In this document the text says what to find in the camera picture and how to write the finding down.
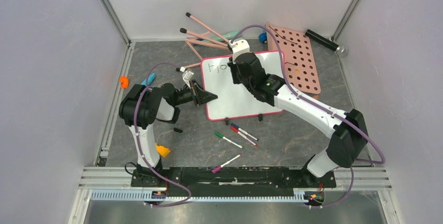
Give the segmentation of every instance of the pink border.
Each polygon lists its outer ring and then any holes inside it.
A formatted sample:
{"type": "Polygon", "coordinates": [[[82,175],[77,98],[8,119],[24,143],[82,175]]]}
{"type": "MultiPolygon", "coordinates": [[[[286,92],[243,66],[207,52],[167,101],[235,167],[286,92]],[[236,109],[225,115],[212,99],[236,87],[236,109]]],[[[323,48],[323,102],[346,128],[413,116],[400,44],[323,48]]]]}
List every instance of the pink border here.
{"type": "MultiPolygon", "coordinates": [[[[278,51],[277,51],[277,50],[276,50],[276,51],[263,51],[263,52],[256,52],[256,53],[273,53],[273,52],[278,52],[278,51]]],[[[283,55],[283,62],[285,62],[285,53],[282,52],[282,55],[283,55]]],[[[224,58],[224,57],[230,57],[230,56],[232,56],[232,54],[230,54],[230,55],[224,55],[224,56],[208,57],[208,58],[204,58],[204,59],[200,62],[200,70],[202,71],[203,89],[206,90],[206,87],[205,87],[205,77],[204,77],[203,67],[202,67],[203,62],[204,62],[205,60],[210,60],[210,59],[212,59],[212,58],[224,58]]],[[[224,118],[223,118],[223,119],[215,119],[215,120],[214,120],[214,119],[211,119],[211,118],[209,117],[209,113],[208,113],[207,106],[208,106],[208,105],[206,104],[206,117],[207,117],[210,121],[222,121],[222,120],[224,120],[224,118]]],[[[283,109],[282,109],[281,111],[279,111],[279,112],[263,113],[263,115],[276,114],[276,113],[281,113],[281,112],[283,112],[283,109]]],[[[231,118],[229,118],[229,119],[239,119],[239,118],[252,117],[252,116],[258,116],[258,114],[251,114],[251,115],[244,115],[244,116],[231,117],[231,118]]]]}

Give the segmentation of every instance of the white wall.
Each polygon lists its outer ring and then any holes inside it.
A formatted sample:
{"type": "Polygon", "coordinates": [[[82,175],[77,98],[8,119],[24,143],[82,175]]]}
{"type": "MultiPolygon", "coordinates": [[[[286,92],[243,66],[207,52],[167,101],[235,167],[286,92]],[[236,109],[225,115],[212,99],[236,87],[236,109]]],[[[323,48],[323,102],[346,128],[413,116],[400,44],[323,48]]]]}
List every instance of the white wall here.
{"type": "Polygon", "coordinates": [[[443,0],[362,0],[339,43],[406,223],[441,223],[443,0]]]}
{"type": "Polygon", "coordinates": [[[99,0],[0,10],[0,222],[66,223],[125,45],[99,0]]]}
{"type": "MultiPolygon", "coordinates": [[[[186,17],[192,13],[219,33],[250,24],[271,23],[331,36],[351,0],[110,0],[132,39],[181,39],[181,27],[196,32],[204,28],[186,17]]],[[[258,37],[248,30],[246,37],[258,37]]]]}

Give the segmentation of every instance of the pink perforated board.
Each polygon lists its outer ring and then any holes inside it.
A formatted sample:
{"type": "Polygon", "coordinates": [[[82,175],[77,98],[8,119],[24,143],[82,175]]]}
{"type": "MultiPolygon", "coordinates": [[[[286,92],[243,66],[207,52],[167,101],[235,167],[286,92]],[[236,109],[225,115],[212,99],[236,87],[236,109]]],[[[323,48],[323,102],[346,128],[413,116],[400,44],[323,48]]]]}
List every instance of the pink perforated board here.
{"type": "MultiPolygon", "coordinates": [[[[266,27],[277,37],[285,53],[285,75],[289,82],[302,92],[318,95],[321,88],[309,38],[303,32],[271,26],[268,22],[266,27]]],[[[269,51],[277,50],[269,33],[267,46],[269,51]]]]}

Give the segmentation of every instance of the green marker cap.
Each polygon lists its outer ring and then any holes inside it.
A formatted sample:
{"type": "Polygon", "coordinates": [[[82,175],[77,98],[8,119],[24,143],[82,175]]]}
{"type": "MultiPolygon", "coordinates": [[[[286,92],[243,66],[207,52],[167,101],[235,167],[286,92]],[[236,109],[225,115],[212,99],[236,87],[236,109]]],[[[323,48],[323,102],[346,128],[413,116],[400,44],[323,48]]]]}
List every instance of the green marker cap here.
{"type": "Polygon", "coordinates": [[[217,135],[220,138],[223,138],[223,135],[221,133],[219,133],[219,132],[215,132],[215,135],[217,135]]]}

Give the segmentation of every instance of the blue object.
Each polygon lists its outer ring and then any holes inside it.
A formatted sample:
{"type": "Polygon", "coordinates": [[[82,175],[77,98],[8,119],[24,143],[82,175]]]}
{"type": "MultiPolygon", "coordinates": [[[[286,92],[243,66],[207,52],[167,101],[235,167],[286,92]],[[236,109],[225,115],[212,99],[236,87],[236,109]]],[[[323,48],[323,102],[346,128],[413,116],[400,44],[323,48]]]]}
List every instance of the blue object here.
{"type": "Polygon", "coordinates": [[[267,43],[267,35],[266,35],[265,32],[259,35],[259,41],[262,44],[266,44],[267,43]]]}
{"type": "Polygon", "coordinates": [[[155,79],[155,74],[151,74],[147,79],[143,80],[142,85],[149,86],[151,85],[152,81],[154,81],[154,79],[155,79]]]}

